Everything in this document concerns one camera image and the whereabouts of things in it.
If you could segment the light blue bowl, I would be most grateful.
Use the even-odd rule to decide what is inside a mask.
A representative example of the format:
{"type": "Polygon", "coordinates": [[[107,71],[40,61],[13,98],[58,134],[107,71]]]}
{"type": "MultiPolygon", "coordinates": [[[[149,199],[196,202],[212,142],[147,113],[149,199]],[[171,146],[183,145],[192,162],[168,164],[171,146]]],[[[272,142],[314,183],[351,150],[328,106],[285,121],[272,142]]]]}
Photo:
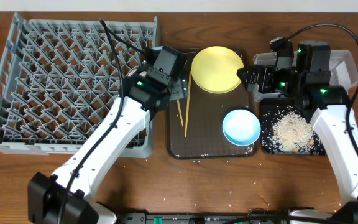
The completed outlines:
{"type": "Polygon", "coordinates": [[[237,109],[225,115],[222,122],[224,137],[233,145],[248,146],[255,143],[261,134],[261,124],[253,112],[237,109]]]}

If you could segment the white round bowl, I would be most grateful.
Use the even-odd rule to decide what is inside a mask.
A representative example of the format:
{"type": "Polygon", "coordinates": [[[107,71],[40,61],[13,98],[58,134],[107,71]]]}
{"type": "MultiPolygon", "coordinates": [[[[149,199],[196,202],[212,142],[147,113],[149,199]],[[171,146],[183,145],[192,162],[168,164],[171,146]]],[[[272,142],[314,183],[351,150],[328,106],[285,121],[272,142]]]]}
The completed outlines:
{"type": "Polygon", "coordinates": [[[134,74],[136,74],[136,73],[139,73],[139,70],[138,70],[138,69],[129,72],[129,74],[127,75],[127,77],[130,77],[130,76],[132,76],[132,75],[134,75],[134,74]]]}

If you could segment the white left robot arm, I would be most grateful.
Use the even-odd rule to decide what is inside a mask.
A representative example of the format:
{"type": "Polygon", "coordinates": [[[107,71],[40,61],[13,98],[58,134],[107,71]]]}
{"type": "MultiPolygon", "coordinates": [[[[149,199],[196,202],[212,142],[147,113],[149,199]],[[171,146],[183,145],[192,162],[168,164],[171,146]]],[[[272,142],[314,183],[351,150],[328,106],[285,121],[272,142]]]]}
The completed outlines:
{"type": "Polygon", "coordinates": [[[166,45],[151,50],[153,59],[122,80],[121,93],[88,140],[49,177],[38,172],[27,187],[32,223],[116,223],[117,215],[95,203],[108,170],[130,141],[149,127],[170,100],[187,57],[166,45]]]}

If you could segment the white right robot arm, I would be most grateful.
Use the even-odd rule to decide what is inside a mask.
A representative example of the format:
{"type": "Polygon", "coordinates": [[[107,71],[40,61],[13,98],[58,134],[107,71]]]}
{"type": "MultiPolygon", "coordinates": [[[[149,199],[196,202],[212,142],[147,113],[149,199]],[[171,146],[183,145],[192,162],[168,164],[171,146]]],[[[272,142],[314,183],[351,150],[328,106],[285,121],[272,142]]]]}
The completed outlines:
{"type": "Polygon", "coordinates": [[[342,85],[331,83],[331,48],[327,42],[304,40],[293,50],[288,39],[270,43],[275,64],[240,68],[246,90],[263,98],[288,98],[320,138],[333,168],[343,207],[331,221],[358,223],[358,126],[352,100],[342,85]]]}

